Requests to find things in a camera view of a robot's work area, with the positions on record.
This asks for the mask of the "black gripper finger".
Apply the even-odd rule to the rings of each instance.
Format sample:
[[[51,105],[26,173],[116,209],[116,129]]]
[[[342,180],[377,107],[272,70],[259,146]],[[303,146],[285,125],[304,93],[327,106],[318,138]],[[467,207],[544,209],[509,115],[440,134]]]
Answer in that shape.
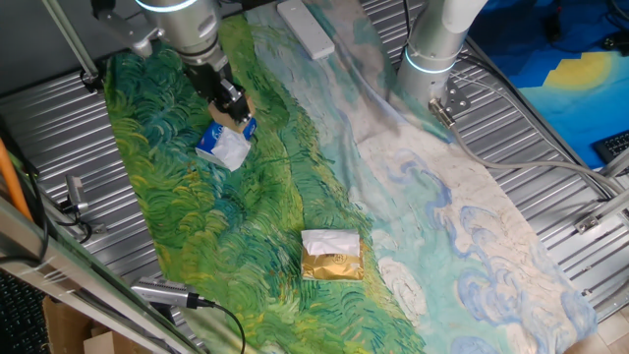
[[[237,89],[227,79],[220,81],[220,96],[223,106],[231,106],[237,101]]]
[[[247,97],[241,90],[235,90],[232,94],[228,114],[236,124],[247,124],[252,119]]]

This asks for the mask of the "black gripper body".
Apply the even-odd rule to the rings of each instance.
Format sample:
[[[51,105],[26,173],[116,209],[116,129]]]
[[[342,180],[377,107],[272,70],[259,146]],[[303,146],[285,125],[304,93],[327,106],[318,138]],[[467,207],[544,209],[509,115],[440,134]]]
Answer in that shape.
[[[187,64],[185,73],[197,94],[206,101],[214,101],[215,99],[221,101],[220,81],[222,79],[232,81],[232,71],[229,63],[225,64],[218,71],[215,71],[210,64],[199,66]]]

